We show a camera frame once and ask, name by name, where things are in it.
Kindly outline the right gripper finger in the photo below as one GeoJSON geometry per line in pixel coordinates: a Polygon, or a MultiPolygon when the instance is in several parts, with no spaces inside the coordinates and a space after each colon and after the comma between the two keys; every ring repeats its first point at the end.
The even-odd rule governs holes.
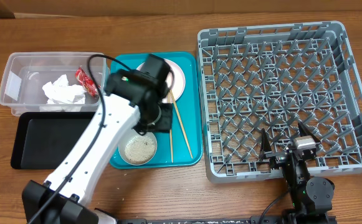
{"type": "Polygon", "coordinates": [[[272,153],[272,148],[269,143],[268,135],[265,129],[262,128],[260,132],[261,132],[261,144],[260,144],[259,160],[262,161],[269,157],[269,155],[272,153]]]}
{"type": "Polygon", "coordinates": [[[300,137],[310,136],[316,143],[320,143],[320,140],[301,122],[298,122],[298,129],[300,137]]]}

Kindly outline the wooden chopstick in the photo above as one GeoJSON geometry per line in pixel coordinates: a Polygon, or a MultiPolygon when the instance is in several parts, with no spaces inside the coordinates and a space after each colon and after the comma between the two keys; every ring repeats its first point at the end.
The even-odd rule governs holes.
{"type": "Polygon", "coordinates": [[[181,127],[181,130],[182,130],[182,133],[183,133],[183,136],[184,136],[184,140],[185,140],[185,143],[186,143],[187,148],[188,148],[188,151],[189,151],[189,155],[190,155],[190,157],[193,159],[193,154],[192,154],[192,152],[191,152],[191,147],[190,147],[190,145],[189,145],[189,140],[188,140],[188,137],[187,137],[187,134],[186,134],[184,125],[183,125],[183,121],[182,121],[181,116],[180,116],[180,113],[179,113],[178,106],[177,106],[177,104],[176,104],[175,97],[174,97],[173,92],[172,92],[171,89],[170,89],[170,91],[169,91],[169,95],[170,95],[170,97],[171,97],[172,104],[173,104],[173,106],[174,106],[174,108],[175,108],[175,112],[176,112],[176,115],[177,115],[177,117],[178,117],[179,125],[180,125],[180,127],[181,127]]]}
{"type": "MultiPolygon", "coordinates": [[[[173,104],[173,94],[172,91],[170,90],[168,93],[168,103],[170,103],[171,105],[173,104]]],[[[169,142],[170,142],[170,155],[171,155],[171,162],[174,162],[174,157],[173,157],[173,134],[172,134],[172,129],[169,130],[169,142]]]]}

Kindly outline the small grey-white bowl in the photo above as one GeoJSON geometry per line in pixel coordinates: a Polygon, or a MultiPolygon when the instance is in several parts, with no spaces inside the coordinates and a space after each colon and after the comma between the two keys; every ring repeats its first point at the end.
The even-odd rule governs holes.
{"type": "Polygon", "coordinates": [[[157,140],[153,133],[140,135],[131,129],[120,139],[118,153],[127,164],[141,166],[152,160],[157,148],[157,140]]]}

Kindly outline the red snack wrapper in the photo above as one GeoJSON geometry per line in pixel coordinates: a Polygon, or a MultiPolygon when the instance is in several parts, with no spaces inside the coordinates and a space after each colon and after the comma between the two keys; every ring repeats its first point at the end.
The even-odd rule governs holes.
{"type": "Polygon", "coordinates": [[[90,96],[94,98],[98,97],[98,88],[100,85],[96,85],[81,67],[75,72],[75,78],[90,96]]]}

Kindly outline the white napkin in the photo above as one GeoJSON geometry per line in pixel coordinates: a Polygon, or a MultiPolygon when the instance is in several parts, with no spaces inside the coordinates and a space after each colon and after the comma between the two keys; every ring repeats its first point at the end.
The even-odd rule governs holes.
{"type": "Polygon", "coordinates": [[[46,106],[40,107],[40,111],[80,112],[82,107],[74,104],[85,103],[85,88],[81,85],[69,85],[66,74],[54,82],[47,82],[42,89],[48,100],[46,106]]]}

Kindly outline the rice grains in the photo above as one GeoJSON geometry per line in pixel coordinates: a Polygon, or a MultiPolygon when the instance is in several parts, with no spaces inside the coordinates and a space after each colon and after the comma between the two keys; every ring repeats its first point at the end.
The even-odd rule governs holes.
{"type": "Polygon", "coordinates": [[[131,164],[144,164],[153,158],[156,141],[149,136],[135,136],[125,145],[124,154],[131,164]]]}

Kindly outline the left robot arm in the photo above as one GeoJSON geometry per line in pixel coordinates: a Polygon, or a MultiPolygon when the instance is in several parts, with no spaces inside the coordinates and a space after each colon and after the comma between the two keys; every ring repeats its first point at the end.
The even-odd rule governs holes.
{"type": "Polygon", "coordinates": [[[172,116],[165,104],[172,69],[120,69],[107,82],[101,104],[75,146],[43,184],[30,181],[22,192],[28,223],[117,223],[110,213],[88,209],[95,187],[125,134],[167,132],[172,116]]]}

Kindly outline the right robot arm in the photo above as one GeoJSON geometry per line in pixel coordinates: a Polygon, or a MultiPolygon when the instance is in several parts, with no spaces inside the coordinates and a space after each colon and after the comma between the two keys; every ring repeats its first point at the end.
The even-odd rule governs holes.
{"type": "Polygon", "coordinates": [[[321,142],[302,122],[298,128],[299,136],[293,138],[283,152],[274,152],[267,133],[261,130],[259,159],[269,160],[271,169],[282,171],[287,190],[265,208],[259,223],[336,223],[336,218],[327,214],[332,209],[334,183],[324,177],[311,176],[307,167],[307,161],[316,158],[321,142]],[[287,194],[293,207],[285,209],[280,216],[266,217],[270,208],[287,194]]]}

